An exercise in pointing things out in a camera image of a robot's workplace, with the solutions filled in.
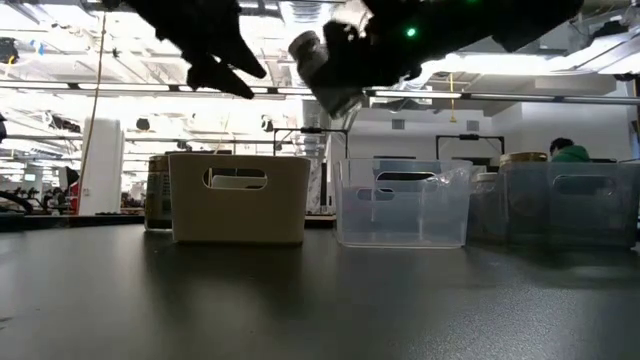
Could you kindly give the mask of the white opaque plastic bin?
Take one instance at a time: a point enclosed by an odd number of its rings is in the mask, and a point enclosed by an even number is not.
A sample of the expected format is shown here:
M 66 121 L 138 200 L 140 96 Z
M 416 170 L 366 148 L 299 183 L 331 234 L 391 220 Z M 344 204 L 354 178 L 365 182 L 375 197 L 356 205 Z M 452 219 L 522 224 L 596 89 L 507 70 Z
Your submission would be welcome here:
M 168 163 L 176 242 L 304 241 L 308 159 L 181 152 Z

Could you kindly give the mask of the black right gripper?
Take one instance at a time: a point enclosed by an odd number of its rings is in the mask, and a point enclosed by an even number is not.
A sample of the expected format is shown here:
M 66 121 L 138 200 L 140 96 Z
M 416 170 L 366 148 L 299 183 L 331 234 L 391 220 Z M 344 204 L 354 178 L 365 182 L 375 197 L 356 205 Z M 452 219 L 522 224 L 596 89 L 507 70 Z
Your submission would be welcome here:
M 393 85 L 397 66 L 419 66 L 490 36 L 499 9 L 500 0 L 381 0 L 373 10 L 372 44 L 351 24 L 327 22 L 327 59 L 312 86 Z

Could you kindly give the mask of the smoky grey transparent bin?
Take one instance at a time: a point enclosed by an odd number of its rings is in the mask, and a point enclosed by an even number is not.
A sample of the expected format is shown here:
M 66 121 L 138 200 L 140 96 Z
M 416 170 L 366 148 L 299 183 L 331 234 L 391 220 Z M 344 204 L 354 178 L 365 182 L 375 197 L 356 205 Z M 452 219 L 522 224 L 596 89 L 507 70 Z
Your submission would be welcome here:
M 506 237 L 501 176 L 494 192 L 471 193 L 467 241 L 553 248 L 631 248 L 640 213 L 640 164 L 548 162 L 548 223 L 533 244 Z

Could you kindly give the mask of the person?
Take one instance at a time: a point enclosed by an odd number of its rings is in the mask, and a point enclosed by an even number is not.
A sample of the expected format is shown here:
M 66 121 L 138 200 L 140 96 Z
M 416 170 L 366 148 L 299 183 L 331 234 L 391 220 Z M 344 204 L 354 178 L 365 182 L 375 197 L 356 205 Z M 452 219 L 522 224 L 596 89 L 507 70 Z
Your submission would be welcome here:
M 550 144 L 551 162 L 590 162 L 587 150 L 568 138 L 556 138 Z
M 78 214 L 78 194 L 79 194 L 79 180 L 80 174 L 70 167 L 65 168 L 65 175 L 67 180 L 67 197 L 69 200 L 69 210 L 72 215 Z

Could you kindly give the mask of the black background machine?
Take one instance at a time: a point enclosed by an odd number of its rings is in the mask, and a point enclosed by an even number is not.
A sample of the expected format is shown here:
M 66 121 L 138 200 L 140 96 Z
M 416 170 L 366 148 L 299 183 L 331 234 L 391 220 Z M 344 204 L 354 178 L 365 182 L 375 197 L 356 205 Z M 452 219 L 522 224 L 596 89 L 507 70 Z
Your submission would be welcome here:
M 34 212 L 34 207 L 25 198 L 10 192 L 0 191 L 0 212 L 11 211 L 31 215 Z

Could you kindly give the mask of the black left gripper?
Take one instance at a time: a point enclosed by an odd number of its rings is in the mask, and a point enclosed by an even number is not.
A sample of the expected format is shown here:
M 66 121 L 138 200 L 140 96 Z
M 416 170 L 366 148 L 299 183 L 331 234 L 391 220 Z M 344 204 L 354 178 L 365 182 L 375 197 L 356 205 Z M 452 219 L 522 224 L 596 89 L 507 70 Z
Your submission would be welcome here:
M 256 78 L 266 70 L 240 34 L 237 0 L 102 0 L 109 10 L 122 4 L 155 28 L 159 40 L 169 40 L 183 52 L 210 54 Z M 253 99 L 254 92 L 224 64 L 192 65 L 186 84 L 192 90 L 210 88 Z

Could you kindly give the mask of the white building column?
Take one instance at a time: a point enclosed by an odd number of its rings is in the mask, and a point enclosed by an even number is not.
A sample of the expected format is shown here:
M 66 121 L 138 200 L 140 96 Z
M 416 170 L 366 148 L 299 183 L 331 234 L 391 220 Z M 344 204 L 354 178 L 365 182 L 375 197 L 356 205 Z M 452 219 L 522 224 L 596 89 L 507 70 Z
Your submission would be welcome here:
M 125 135 L 117 119 L 96 117 L 84 122 L 80 215 L 120 211 Z

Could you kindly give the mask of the black table frame rail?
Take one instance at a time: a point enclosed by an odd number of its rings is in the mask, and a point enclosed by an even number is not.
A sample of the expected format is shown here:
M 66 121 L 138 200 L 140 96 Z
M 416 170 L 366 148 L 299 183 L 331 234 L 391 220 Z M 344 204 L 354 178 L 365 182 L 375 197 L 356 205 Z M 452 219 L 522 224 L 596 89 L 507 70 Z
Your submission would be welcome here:
M 34 230 L 46 230 L 55 228 L 82 228 L 82 227 L 101 227 L 101 226 L 121 226 L 121 225 L 143 225 L 144 216 L 142 215 L 24 215 L 18 213 L 0 213 L 0 233 L 22 232 Z M 331 229 L 335 226 L 335 221 L 305 221 L 306 229 Z M 258 228 L 264 226 L 259 220 L 210 220 L 207 225 L 204 222 L 200 227 L 207 229 L 217 229 L 221 227 L 234 228 Z

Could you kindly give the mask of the silver ventilation duct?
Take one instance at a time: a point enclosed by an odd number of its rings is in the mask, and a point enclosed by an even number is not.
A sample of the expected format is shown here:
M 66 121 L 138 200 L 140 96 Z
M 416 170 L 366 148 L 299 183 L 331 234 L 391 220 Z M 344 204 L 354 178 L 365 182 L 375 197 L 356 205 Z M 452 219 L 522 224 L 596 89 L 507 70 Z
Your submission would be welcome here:
M 330 5 L 316 0 L 290 0 L 280 3 L 288 35 L 289 45 L 302 32 L 313 30 L 320 35 L 321 25 L 329 18 Z M 292 99 L 301 107 L 295 128 L 288 136 L 296 156 L 323 162 L 326 157 L 328 135 L 326 133 L 302 133 L 302 128 L 328 129 L 331 125 L 328 114 L 312 94 L 294 95 Z

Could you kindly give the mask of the metal rig crossbar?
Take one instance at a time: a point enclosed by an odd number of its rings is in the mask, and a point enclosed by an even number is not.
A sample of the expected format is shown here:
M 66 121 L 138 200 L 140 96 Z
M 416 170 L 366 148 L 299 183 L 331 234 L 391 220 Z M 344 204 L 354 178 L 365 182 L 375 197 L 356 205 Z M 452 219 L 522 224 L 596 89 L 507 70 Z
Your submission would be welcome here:
M 114 84 L 114 83 L 65 83 L 52 81 L 13 81 L 0 80 L 0 89 L 33 90 L 48 92 L 88 93 L 98 90 L 100 94 L 184 94 L 189 96 L 226 96 L 220 90 L 192 90 L 187 85 L 176 84 Z M 488 101 L 488 102 L 526 102 L 526 103 L 558 103 L 585 105 L 620 105 L 640 106 L 640 97 L 612 97 L 588 95 L 547 95 L 520 93 L 478 93 L 452 91 L 404 91 L 366 89 L 366 97 L 411 100 L 455 100 L 455 101 Z

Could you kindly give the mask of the black ceiling device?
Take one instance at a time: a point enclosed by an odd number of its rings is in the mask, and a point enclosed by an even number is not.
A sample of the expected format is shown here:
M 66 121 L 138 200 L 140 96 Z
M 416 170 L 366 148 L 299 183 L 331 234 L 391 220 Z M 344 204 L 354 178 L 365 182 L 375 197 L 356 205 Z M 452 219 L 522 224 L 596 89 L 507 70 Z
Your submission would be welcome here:
M 0 37 L 0 63 L 15 64 L 19 59 L 18 50 L 15 47 L 15 39 L 11 37 Z

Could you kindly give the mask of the clear plastic bin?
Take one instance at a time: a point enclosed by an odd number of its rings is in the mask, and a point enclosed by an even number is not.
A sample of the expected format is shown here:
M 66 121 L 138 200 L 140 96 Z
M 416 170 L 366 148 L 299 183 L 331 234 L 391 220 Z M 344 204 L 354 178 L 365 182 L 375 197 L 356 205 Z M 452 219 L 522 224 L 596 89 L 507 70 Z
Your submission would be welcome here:
M 472 163 L 349 158 L 333 165 L 337 239 L 361 248 L 466 244 Z

